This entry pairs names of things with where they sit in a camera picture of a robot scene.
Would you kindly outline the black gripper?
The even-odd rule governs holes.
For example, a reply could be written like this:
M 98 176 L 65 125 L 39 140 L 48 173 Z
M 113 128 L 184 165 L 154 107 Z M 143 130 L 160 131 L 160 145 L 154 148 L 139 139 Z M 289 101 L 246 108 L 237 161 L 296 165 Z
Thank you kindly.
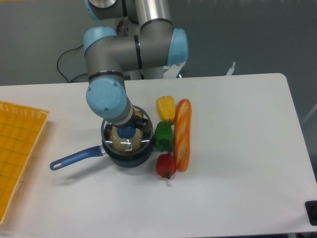
M 126 128 L 126 127 L 138 127 L 138 128 L 146 128 L 148 126 L 149 120 L 147 118 L 141 117 L 141 111 L 135 110 L 133 112 L 133 115 L 131 119 L 128 120 L 128 122 L 122 124 L 122 125 L 116 125 L 116 127 L 119 128 Z M 112 124 L 107 122 L 104 126 L 104 135 L 110 135 L 112 130 Z

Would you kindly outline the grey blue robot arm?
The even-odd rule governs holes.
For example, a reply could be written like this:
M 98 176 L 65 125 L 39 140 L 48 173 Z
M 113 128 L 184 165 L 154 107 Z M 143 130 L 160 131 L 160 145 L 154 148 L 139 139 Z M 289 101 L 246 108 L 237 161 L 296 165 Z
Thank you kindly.
M 123 74 L 186 62 L 185 31 L 173 27 L 166 0 L 87 0 L 85 6 L 92 19 L 128 17 L 140 27 L 139 33 L 124 37 L 110 27 L 94 27 L 84 34 L 89 107 L 117 127 L 149 131 L 149 121 L 135 114 Z

